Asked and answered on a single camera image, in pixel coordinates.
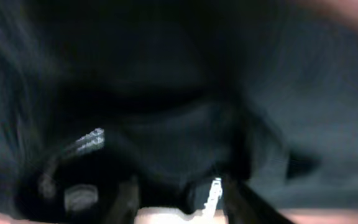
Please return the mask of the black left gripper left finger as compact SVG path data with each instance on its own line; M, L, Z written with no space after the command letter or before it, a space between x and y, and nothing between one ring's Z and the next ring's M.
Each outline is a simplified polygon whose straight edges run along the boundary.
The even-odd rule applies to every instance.
M139 182L132 176L119 184L117 197L104 217L104 224L134 224L139 205Z

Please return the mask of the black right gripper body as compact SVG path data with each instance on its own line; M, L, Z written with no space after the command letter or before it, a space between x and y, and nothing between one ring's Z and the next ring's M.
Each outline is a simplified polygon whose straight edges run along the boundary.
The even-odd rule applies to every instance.
M46 130L17 185L18 212L38 222L99 223L119 189L119 141L116 127Z

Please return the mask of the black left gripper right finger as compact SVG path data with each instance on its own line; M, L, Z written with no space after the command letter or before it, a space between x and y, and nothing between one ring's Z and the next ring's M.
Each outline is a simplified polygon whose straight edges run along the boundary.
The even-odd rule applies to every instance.
M294 224L245 183L227 175L222 185L228 224Z

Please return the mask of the dark teal t-shirt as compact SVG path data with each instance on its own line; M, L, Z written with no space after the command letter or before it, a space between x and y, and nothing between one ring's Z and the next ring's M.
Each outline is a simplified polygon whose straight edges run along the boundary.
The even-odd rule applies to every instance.
M358 1L0 0L0 212L48 129L116 127L142 206L232 174L358 208Z

